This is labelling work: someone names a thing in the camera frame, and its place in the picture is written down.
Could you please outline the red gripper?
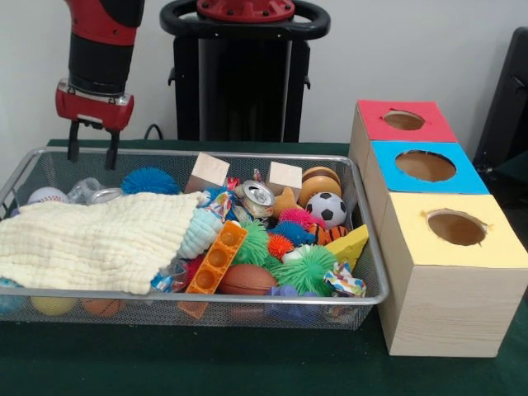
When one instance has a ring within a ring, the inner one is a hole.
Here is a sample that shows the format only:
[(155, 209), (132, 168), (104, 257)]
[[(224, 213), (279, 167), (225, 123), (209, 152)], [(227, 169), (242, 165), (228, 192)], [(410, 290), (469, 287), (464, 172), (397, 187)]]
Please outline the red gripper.
[(116, 169), (120, 144), (120, 132), (129, 124), (134, 109), (134, 97), (123, 94), (120, 97), (101, 97), (75, 89), (63, 78), (55, 91), (55, 107), (59, 117), (71, 120), (68, 135), (67, 158), (77, 162), (79, 155), (78, 130), (80, 123), (106, 129), (111, 137), (106, 151), (105, 168)]

